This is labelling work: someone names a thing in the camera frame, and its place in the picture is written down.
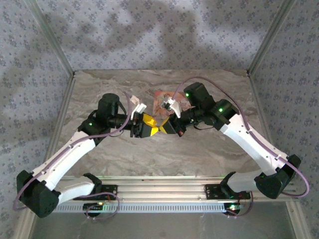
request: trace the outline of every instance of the purple cable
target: purple cable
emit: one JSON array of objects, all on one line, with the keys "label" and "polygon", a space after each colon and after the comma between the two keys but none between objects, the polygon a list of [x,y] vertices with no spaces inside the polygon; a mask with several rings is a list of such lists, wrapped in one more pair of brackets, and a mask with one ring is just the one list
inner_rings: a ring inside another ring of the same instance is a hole
[{"label": "purple cable", "polygon": [[[123,125],[121,125],[121,127],[119,127],[118,129],[112,131],[112,132],[109,132],[109,133],[105,133],[105,134],[99,134],[99,135],[91,135],[91,136],[87,136],[87,137],[83,137],[83,138],[80,138],[76,141],[74,141],[73,143],[70,144],[70,147],[67,147],[65,148],[63,151],[61,151],[53,160],[51,160],[51,162],[48,163],[48,165],[45,166],[45,168],[43,169],[43,171],[45,170],[48,170],[55,162],[57,162],[64,154],[66,154],[66,152],[73,148],[76,144],[84,141],[84,140],[87,140],[87,139],[92,139],[92,138],[100,138],[100,137],[108,137],[110,135],[113,135],[119,131],[121,131],[126,125],[127,123],[129,122],[130,120],[130,117],[131,117],[131,112],[132,112],[132,107],[131,107],[131,104],[130,104],[130,96],[124,92],[125,96],[126,96],[126,99],[128,101],[128,115],[123,123]],[[13,210],[14,211],[21,211],[23,209],[26,209],[26,207],[22,207],[22,208],[18,208],[17,207],[17,204],[19,202],[19,198],[21,197],[22,193],[26,190],[26,188],[35,180],[37,179],[38,177],[40,177],[42,175],[41,172],[39,172],[38,174],[36,174],[33,178],[30,179],[30,181],[28,181],[22,188],[21,190],[18,192],[15,200],[14,200],[14,203],[13,203]]]},{"label": "purple cable", "polygon": [[92,205],[92,206],[89,206],[87,209],[86,209],[86,212],[85,212],[85,215],[87,216],[88,219],[92,219],[92,220],[105,220],[105,219],[108,219],[108,218],[111,218],[112,216],[114,216],[116,213],[118,213],[118,211],[120,210],[120,198],[115,195],[114,193],[108,193],[108,192],[103,192],[103,193],[96,193],[96,194],[91,194],[91,195],[87,195],[87,196],[81,196],[79,198],[91,198],[91,197],[95,197],[95,196],[100,196],[100,195],[111,195],[113,197],[116,198],[116,200],[118,201],[118,206],[116,207],[115,211],[106,216],[106,217],[98,217],[98,218],[94,218],[94,217],[90,217],[89,216],[89,210],[92,208],[92,207],[95,207],[97,205]]},{"label": "purple cable", "polygon": [[215,82],[213,82],[212,80],[206,78],[206,77],[203,77],[203,76],[192,76],[192,77],[189,77],[187,79],[185,79],[179,86],[178,88],[176,89],[174,95],[173,95],[173,100],[175,99],[177,93],[181,90],[182,86],[184,85],[185,82],[191,80],[191,79],[202,79],[202,80],[205,80],[205,81],[208,81],[209,83],[212,83],[216,88],[218,88],[222,93],[224,93],[226,96],[228,96],[234,103],[235,105],[238,107],[239,111],[240,111],[240,114],[242,115],[242,118],[243,118],[243,121],[244,121],[244,125],[245,125],[245,128],[247,129],[247,131],[249,132],[249,134],[252,136],[252,138],[260,145],[262,146],[268,153],[270,153],[272,156],[278,158],[281,162],[285,163],[286,165],[288,165],[289,167],[291,167],[302,179],[303,181],[305,182],[305,185],[306,185],[306,190],[301,193],[301,194],[290,194],[290,193],[285,193],[285,192],[282,192],[282,194],[284,195],[287,195],[287,196],[291,196],[291,197],[295,197],[295,198],[300,198],[300,197],[304,197],[306,196],[308,193],[309,193],[309,183],[306,179],[306,177],[302,174],[302,172],[297,169],[295,166],[293,166],[290,162],[288,162],[287,160],[283,159],[282,157],[279,157],[275,152],[273,152],[270,148],[268,148],[266,145],[264,145],[257,137],[256,135],[252,132],[252,131],[249,131],[250,128],[249,128],[249,124],[248,124],[248,121],[246,119],[246,115],[244,113],[244,110],[241,108],[241,106],[227,93],[225,92],[219,85],[217,85]]}]

